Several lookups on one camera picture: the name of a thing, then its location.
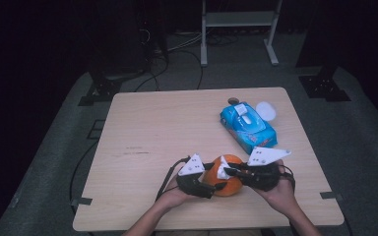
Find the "orange ball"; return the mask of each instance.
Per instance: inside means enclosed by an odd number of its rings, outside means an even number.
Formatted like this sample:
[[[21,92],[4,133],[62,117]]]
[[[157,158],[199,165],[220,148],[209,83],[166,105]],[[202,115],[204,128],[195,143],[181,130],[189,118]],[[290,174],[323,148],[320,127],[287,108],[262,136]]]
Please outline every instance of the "orange ball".
[[[225,158],[227,163],[242,163],[242,160],[236,155],[226,154],[223,157]],[[215,186],[217,183],[226,182],[225,187],[222,190],[216,190],[214,195],[227,197],[236,194],[242,188],[241,181],[237,177],[231,177],[227,180],[219,179],[217,177],[217,173],[220,165],[221,157],[219,156],[214,160],[214,166],[210,170],[205,172],[202,182],[212,186]]]

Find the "wooden table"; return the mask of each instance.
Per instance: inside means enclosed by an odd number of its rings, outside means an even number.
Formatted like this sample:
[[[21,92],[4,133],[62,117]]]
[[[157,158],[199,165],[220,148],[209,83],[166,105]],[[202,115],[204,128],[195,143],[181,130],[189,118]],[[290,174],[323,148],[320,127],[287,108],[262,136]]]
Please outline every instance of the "wooden table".
[[[171,165],[197,152],[204,163],[222,154],[249,155],[220,123],[227,100],[237,97],[253,107],[268,101],[278,116],[270,124],[279,144],[292,154],[284,164],[296,179],[296,197],[316,225],[344,221],[291,101],[283,88],[118,93],[112,104],[94,156],[73,226],[77,231],[127,230],[154,202]],[[288,226],[248,187],[232,197],[195,200],[170,211],[157,230],[223,229]]]

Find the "black stand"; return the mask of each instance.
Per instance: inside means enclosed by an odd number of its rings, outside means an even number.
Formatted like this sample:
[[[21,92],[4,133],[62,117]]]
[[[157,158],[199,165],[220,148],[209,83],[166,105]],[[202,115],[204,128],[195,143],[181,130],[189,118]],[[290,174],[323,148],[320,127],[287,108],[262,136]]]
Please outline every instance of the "black stand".
[[[326,64],[316,76],[301,76],[300,82],[310,98],[325,98],[327,101],[350,101],[346,92],[339,89],[333,80],[337,65]]]

